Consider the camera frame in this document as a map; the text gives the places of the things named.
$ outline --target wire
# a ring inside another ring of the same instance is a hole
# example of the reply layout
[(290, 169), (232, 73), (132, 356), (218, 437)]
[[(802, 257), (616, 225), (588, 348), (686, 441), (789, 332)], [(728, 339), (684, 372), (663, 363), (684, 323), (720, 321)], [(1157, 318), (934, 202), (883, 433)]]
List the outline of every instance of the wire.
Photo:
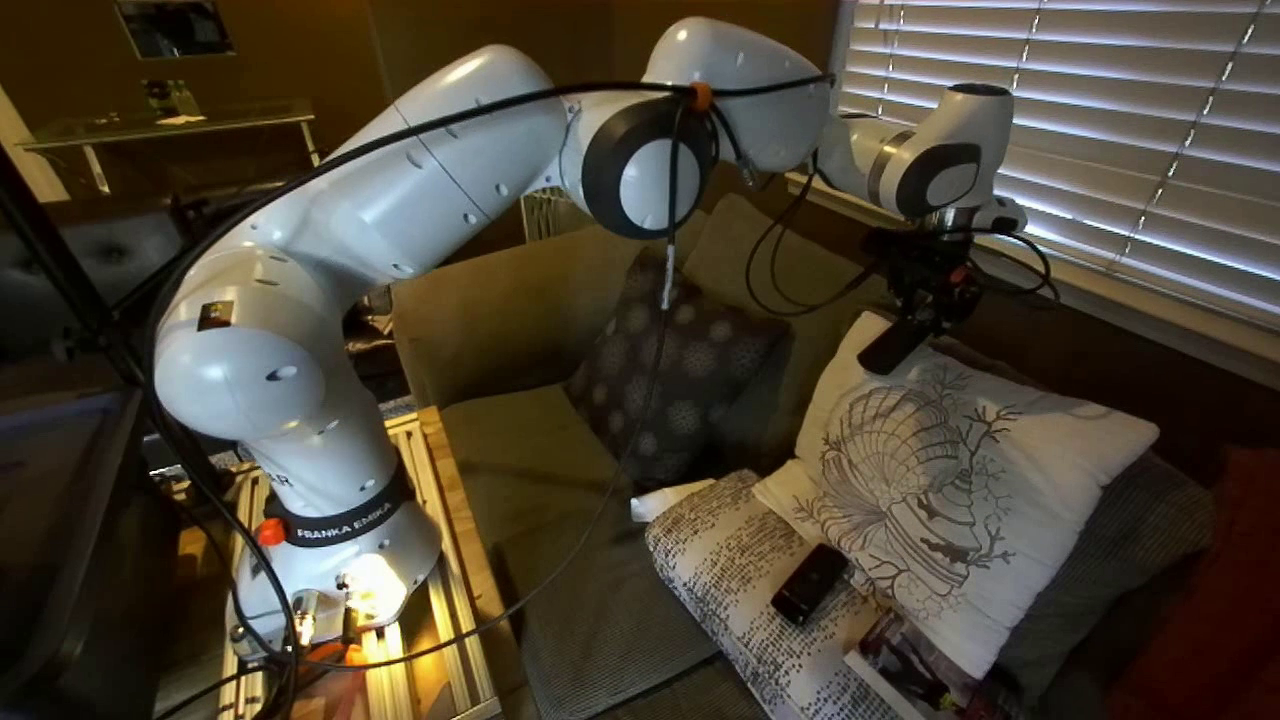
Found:
[[(811, 318), (811, 312), (821, 312), (821, 307), (839, 306), (848, 293), (856, 293), (865, 281), (873, 281), (873, 276), (881, 271), (881, 262), (873, 262), (868, 270), (858, 270), (856, 276), (848, 276), (848, 281), (842, 281), (831, 295), (822, 295), (822, 302), (799, 302), (799, 295), (792, 295), (792, 293), (785, 289), (785, 281), (779, 281), (779, 245), (785, 245), (785, 238), (789, 238), (792, 218), (802, 208), (802, 202), (808, 202), (808, 194), (811, 194), (811, 181), (817, 181), (817, 174), (808, 169), (799, 194), (796, 194), (792, 205), (789, 205), (785, 211), (776, 211), (776, 218), (768, 220), (768, 230), (750, 242), (750, 253), (746, 253), (746, 264), (744, 264), (744, 289), (746, 289), (750, 306), (754, 306), (759, 312), (768, 312), (768, 318)], [(765, 271), (768, 271), (771, 295), (776, 295), (779, 306), (776, 306), (776, 302), (765, 302), (765, 289), (754, 283), (754, 270), (759, 270), (765, 245), (771, 245)]]
[[(789, 91), (789, 88), (808, 88), (808, 85), (828, 85), (828, 76), (779, 79), (779, 85), (759, 85), (759, 88), (717, 88), (717, 91), (728, 95), (728, 102), (735, 102), (735, 95), (768, 95), (768, 91)], [(436, 117), (436, 122), (422, 122), (422, 123), (406, 123), (406, 128), (401, 128), (401, 133), (386, 133), (386, 138), (366, 140), (366, 144), (359, 144), (359, 147), (346, 147), (346, 154), (340, 154), (340, 156), (329, 156), (320, 169), (302, 174), (297, 186), (286, 186), (286, 190), (280, 190), (280, 194), (272, 194), (272, 198), (263, 198), (263, 202), (232, 211), (215, 234), (206, 234), (204, 242), (197, 242), (197, 250), (184, 253), (178, 264), (170, 264), (166, 281), (155, 289), (155, 306), (150, 306), (147, 323), (145, 323), (145, 327), (147, 327), (145, 345), (155, 348), (160, 318), (165, 318), (165, 307), (170, 306), (178, 281), (192, 271), (192, 264), (197, 264), (225, 234), (232, 234), (234, 225), (243, 225), (255, 208), (263, 208), (263, 205), (272, 205), (272, 202), (280, 202), (280, 198), (286, 198), (286, 194), (298, 194), (302, 186), (313, 186), (313, 181), (320, 181), (320, 175), (331, 175), (334, 169), (356, 163), (359, 156), (371, 156), (371, 154), (379, 154), (379, 147), (415, 140), (415, 138), (422, 138), (422, 133), (441, 133), (441, 128), (447, 128), (447, 123), (468, 123), (468, 122), (480, 122), (480, 117), (494, 117), (494, 114), (520, 107), (520, 105), (540, 105), (540, 102), (556, 102), (556, 95), (584, 95), (584, 91), (673, 91), (673, 95), (693, 95), (694, 88), (693, 88), (693, 85), (565, 85), (565, 88), (542, 88), (542, 91), (520, 91), (520, 95), (505, 95), (505, 102), (490, 102), (490, 105), (480, 105), (480, 107), (464, 107), (464, 114), (447, 114), (447, 117)], [(188, 472), (192, 472), (192, 489), (199, 489), (199, 498), (218, 513), (218, 521), (243, 537), (252, 562), (263, 570), (263, 578), (269, 578), (269, 583), (272, 583), (272, 592), (274, 592), (274, 601), (280, 601), (283, 640), (286, 640), (290, 658), (286, 658), (286, 652), (272, 652), (269, 661), (283, 661), (286, 676), (283, 676), (280, 694), (286, 694), (286, 688), (297, 683), (297, 669), (298, 669), (298, 658), (302, 658), (302, 643), (298, 643), (297, 623), (290, 623), (286, 592), (283, 592), (274, 570), (269, 564), (263, 550), (255, 543), (255, 537), (243, 527), (243, 521), (238, 521), (234, 513), (228, 513), (225, 501), (213, 493), (213, 466), (206, 466), (206, 457), (199, 454), (197, 437), (192, 437), (188, 429), (170, 423), (165, 408), (155, 413), (155, 422), (160, 422), (160, 437), (165, 437), (166, 443), (178, 443), (174, 454), (184, 457), (184, 466), (188, 466)]]
[(218, 694), (218, 688), (228, 688), (228, 683), (238, 683), (238, 680), (252, 676), (252, 674), (263, 674), (263, 669), (243, 664), (238, 674), (218, 676), (218, 680), (197, 688), (192, 696), (166, 703), (155, 720), (170, 720), (170, 717), (178, 717), (184, 710), (199, 703), (204, 696), (213, 696), (213, 694)]
[(1026, 276), (1037, 276), (1037, 281), (1032, 281), (1032, 283), (1014, 283), (1014, 289), (1009, 289), (1009, 283), (987, 283), (987, 289), (1009, 293), (1009, 295), (1041, 295), (1041, 293), (1049, 293), (1049, 302), (1060, 306), (1060, 289), (1057, 289), (1057, 281), (1051, 281), (1051, 262), (1049, 262), (1049, 253), (1043, 253), (1037, 242), (1021, 238), (1021, 234), (999, 234), (999, 238), (1023, 245), (1023, 250), (1037, 257), (1037, 264), (1021, 262), (1021, 257), (1005, 257), (1005, 253), (999, 253), (999, 262), (1005, 262), (1005, 264), (1014, 264), (1021, 271), (1026, 271)]
[(215, 551), (218, 570), (228, 570), (228, 583), (232, 583), (232, 611), (234, 611), (234, 623), (243, 627), (243, 638), (263, 652), (263, 658), (274, 658), (274, 650), (255, 634), (255, 623), (246, 623), (243, 617), (243, 601), (238, 601), (238, 590), (234, 590), (234, 572), (232, 572), (232, 551), (225, 550), (225, 539), (204, 525), (204, 516), (197, 516), (188, 508), (188, 521), (206, 537), (206, 550)]
[[(648, 363), (648, 380), (642, 380), (642, 395), (641, 395), (641, 417), (648, 417), (650, 408), (650, 390), (656, 390), (656, 372), (663, 367), (663, 353), (668, 353), (668, 327), (673, 327), (673, 276), (675, 276), (675, 211), (678, 211), (678, 128), (684, 128), (684, 105), (673, 114), (673, 156), (668, 156), (668, 242), (663, 242), (663, 281), (658, 281), (658, 327), (656, 327), (656, 345), (650, 345), (650, 363)], [(535, 606), (570, 564), (574, 557), (588, 550), (588, 539), (601, 534), (602, 516), (616, 508), (616, 498), (625, 498), (625, 467), (636, 454), (636, 437), (627, 437), (625, 454), (620, 454), (620, 477), (616, 481), (616, 493), (606, 493), (601, 501), (601, 508), (591, 513), (588, 527), (574, 537), (574, 543), (561, 557), (561, 564), (553, 572), (542, 572), (520, 601), (513, 601), (499, 617), (468, 627), (468, 634), (455, 634), (441, 643), (427, 643), (427, 650), (415, 650), (415, 652), (402, 652), (402, 658), (392, 658), (392, 661), (371, 661), (371, 664), (340, 664), (343, 674), (371, 674), (371, 669), (394, 669), (394, 664), (411, 664), (418, 658), (430, 658), (430, 652), (444, 652), (444, 650), (455, 650), (470, 638), (483, 638), (483, 634), (494, 634), (505, 627), (509, 621), (514, 621), (528, 606)]]

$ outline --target fabric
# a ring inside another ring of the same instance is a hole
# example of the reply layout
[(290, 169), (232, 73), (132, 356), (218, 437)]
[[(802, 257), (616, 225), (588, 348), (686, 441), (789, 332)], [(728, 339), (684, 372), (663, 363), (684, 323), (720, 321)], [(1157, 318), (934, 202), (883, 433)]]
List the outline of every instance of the fabric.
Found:
[(1229, 454), (1217, 543), (1146, 652), (1108, 696), (1108, 717), (1199, 720), (1280, 710), (1280, 448)]
[[(779, 234), (771, 211), (759, 211), (750, 202), (728, 194), (717, 202), (705, 234), (684, 245), (684, 271), (710, 302), (768, 318), (768, 307), (796, 307), (792, 302), (828, 302), (865, 270), (821, 250), (796, 230)], [(789, 348), (768, 359), (732, 400), (723, 422), (717, 422), (717, 454), (728, 462), (720, 472), (768, 472), (792, 457), (817, 378), (835, 356), (856, 312), (883, 302), (883, 276), (868, 276), (822, 312), (785, 318), (792, 336)]]
[(591, 348), (636, 253), (588, 225), (392, 283), (411, 395), (460, 404), (561, 386)]
[(561, 386), (453, 404), (444, 429), (509, 609), (535, 592), (514, 617), (535, 717), (594, 717), (717, 658)]
[(642, 253), (584, 363), (565, 386), (616, 454), (636, 493), (686, 481), (717, 417), (785, 336), (779, 321), (706, 302), (675, 281), (658, 307), (663, 262)]
[(796, 627), (771, 592), (808, 557), (808, 539), (750, 501), (750, 472), (723, 477), (648, 525), (648, 551), (668, 590), (732, 661), (768, 717), (890, 717), (842, 664), (856, 592), (835, 583)]
[(513, 537), (499, 564), (514, 598), (535, 592), (514, 627), (542, 720), (601, 717), (717, 658), (650, 572), (642, 537), (616, 521), (601, 527), (594, 516), (561, 516)]
[(999, 650), (1021, 701), (1037, 703), (1067, 652), (1133, 590), (1213, 543), (1213, 498), (1158, 457), (1138, 457), (1089, 516), (1071, 557)]
[(808, 404), (796, 462), (754, 498), (835, 543), (968, 676), (1057, 578), (1146, 422), (972, 372), (929, 345), (868, 378), (858, 318)]

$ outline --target wooden table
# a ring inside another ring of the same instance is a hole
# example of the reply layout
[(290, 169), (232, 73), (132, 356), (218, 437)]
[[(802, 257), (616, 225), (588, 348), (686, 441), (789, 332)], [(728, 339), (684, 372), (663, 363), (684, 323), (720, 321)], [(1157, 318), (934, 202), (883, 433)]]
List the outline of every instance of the wooden table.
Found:
[(96, 147), (104, 147), (104, 144), (147, 144), (147, 140), (246, 133), (246, 128), (297, 128), (298, 144), (317, 169), (320, 154), (313, 140), (313, 122), (317, 122), (317, 114), (302, 102), (213, 107), (213, 114), (192, 117), (184, 123), (165, 123), (155, 117), (61, 122), (61, 123), (41, 128), (28, 140), (28, 154), (80, 147), (96, 194), (111, 198), (106, 169), (96, 156)]
[[(488, 551), (474, 534), (468, 493), (436, 408), (386, 417), (386, 437), (415, 485), (415, 501), (436, 521), (441, 564), (427, 583), (406, 601), (401, 623), (364, 634), (346, 664), (377, 664), (422, 652), (406, 664), (329, 674), (290, 703), (290, 720), (379, 720), (379, 717), (499, 717), (499, 688), (520, 683), (514, 638), (494, 592)], [(238, 493), (238, 516), (252, 521), (252, 501), (263, 481)], [(261, 676), (228, 683), (218, 710), (252, 717), (269, 696)]]

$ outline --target desk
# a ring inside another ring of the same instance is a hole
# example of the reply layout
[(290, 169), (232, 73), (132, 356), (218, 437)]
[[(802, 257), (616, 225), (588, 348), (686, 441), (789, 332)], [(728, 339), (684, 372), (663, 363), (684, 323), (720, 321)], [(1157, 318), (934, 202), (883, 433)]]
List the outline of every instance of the desk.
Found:
[(80, 147), (100, 198), (111, 198), (111, 181), (96, 156), (100, 144), (147, 144), (147, 140), (174, 140), (174, 138), (206, 138), (206, 133), (246, 133), (246, 128), (297, 128), (313, 169), (320, 163), (313, 140), (317, 114), (302, 102), (280, 105), (234, 105), (234, 107), (206, 107), (204, 122), (197, 117), (100, 117), (100, 122), (61, 122), (41, 128), (28, 147), (31, 154), (61, 154)]

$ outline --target window blinds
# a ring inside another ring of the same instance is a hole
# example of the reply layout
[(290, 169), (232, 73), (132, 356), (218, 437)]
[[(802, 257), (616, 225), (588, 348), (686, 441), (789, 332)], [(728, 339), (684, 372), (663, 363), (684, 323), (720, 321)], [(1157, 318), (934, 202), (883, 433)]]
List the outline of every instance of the window blinds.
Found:
[(1280, 332), (1271, 0), (858, 0), (839, 105), (1014, 91), (999, 194), (1057, 262)]

